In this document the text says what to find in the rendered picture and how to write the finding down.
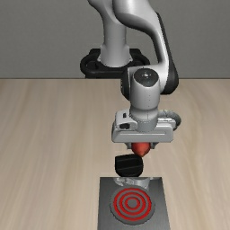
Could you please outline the red onion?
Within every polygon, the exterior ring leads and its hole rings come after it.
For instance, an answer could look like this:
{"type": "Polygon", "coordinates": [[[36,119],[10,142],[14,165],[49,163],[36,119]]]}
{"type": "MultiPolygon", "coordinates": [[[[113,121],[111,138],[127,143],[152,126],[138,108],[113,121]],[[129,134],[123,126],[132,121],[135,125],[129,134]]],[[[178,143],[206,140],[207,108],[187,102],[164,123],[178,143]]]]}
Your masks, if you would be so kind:
{"type": "Polygon", "coordinates": [[[131,149],[135,155],[144,157],[150,151],[149,143],[132,143],[131,149]]]}

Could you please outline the grey stove plate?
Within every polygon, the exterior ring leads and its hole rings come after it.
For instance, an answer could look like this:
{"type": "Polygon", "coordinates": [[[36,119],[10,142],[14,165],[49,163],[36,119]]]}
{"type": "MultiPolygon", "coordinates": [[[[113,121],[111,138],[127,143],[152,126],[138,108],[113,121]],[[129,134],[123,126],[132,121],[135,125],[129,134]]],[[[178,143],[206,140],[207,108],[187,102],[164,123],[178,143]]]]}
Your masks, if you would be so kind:
{"type": "Polygon", "coordinates": [[[171,230],[161,177],[101,177],[97,230],[171,230]]]}

